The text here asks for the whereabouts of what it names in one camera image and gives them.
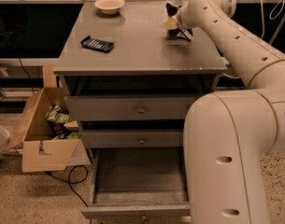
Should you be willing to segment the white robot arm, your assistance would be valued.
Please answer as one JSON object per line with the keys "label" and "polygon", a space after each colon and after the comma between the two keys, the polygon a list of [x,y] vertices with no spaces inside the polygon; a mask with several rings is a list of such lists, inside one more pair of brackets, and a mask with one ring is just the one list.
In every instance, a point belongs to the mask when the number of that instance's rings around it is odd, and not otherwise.
{"label": "white robot arm", "polygon": [[166,28],[200,28],[245,87],[196,100],[184,123],[192,224],[270,224],[262,155],[285,148],[285,54],[233,21],[235,0],[190,0]]}

